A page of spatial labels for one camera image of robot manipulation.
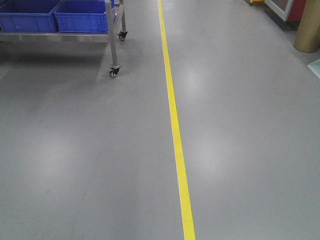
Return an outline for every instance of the metal cart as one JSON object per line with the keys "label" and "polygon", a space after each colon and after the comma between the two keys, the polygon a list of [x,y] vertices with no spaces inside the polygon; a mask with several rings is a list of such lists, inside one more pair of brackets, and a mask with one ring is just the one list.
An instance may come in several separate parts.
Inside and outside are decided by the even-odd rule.
{"label": "metal cart", "polygon": [[[9,33],[0,32],[0,41],[4,42],[88,42],[88,43],[110,43],[112,65],[109,70],[111,77],[116,77],[121,68],[121,64],[118,62],[116,36],[121,41],[126,39],[128,30],[126,28],[125,7],[124,0],[119,0],[119,4],[115,4],[117,8],[117,14],[115,20],[112,17],[111,1],[104,0],[107,22],[109,25],[108,33]],[[118,33],[120,22],[122,23],[122,29]]]}

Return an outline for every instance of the metal shelf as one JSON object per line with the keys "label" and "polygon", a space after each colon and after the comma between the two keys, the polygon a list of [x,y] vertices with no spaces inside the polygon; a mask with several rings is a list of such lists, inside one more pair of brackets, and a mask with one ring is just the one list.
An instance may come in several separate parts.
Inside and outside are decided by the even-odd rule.
{"label": "metal shelf", "polygon": [[117,13],[115,20],[112,18],[111,2],[104,0],[107,12],[107,21],[109,24],[108,33],[24,33],[24,32],[0,32],[0,41],[4,42],[85,42],[85,43],[110,43],[112,54],[112,65],[110,67],[110,75],[116,77],[121,64],[118,63],[116,37],[122,23],[122,29],[119,33],[120,39],[124,40],[127,35],[124,0],[120,0],[115,5]]}

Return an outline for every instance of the cylinder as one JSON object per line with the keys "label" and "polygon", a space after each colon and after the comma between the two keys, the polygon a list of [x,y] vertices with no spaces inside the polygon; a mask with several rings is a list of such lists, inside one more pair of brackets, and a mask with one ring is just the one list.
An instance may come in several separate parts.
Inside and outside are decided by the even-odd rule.
{"label": "cylinder", "polygon": [[320,0],[307,0],[293,45],[297,50],[314,53],[320,46]]}

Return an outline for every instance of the plastic crate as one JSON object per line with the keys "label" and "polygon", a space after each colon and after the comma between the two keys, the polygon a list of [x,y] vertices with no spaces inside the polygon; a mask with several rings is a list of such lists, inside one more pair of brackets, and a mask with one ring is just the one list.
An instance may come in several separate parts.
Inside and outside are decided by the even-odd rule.
{"label": "plastic crate", "polygon": [[4,4],[7,0],[0,0],[0,6]]}
{"label": "plastic crate", "polygon": [[65,0],[54,11],[54,16],[62,33],[107,33],[109,30],[104,0]]}
{"label": "plastic crate", "polygon": [[61,0],[9,0],[0,7],[0,27],[6,33],[56,33],[54,10]]}

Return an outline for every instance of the yellow line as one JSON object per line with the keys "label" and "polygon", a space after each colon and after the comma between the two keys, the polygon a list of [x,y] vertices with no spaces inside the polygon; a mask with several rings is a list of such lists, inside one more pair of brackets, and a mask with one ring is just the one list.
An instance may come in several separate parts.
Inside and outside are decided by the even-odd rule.
{"label": "yellow line", "polygon": [[190,202],[190,195],[189,195],[184,151],[182,147],[182,140],[181,140],[181,134],[180,134],[175,89],[174,89],[174,83],[172,80],[172,72],[171,72],[170,56],[169,56],[168,43],[167,43],[166,27],[165,27],[165,21],[164,21],[164,13],[162,8],[162,0],[158,0],[158,8],[159,8],[159,20],[160,20],[160,26],[161,26],[161,38],[162,38],[166,84],[167,84],[168,99],[169,99],[169,106],[170,106],[175,163],[176,163],[176,170],[177,170],[177,176],[178,176],[184,240],[196,240],[194,219],[193,219],[192,210],[191,210],[191,202]]}

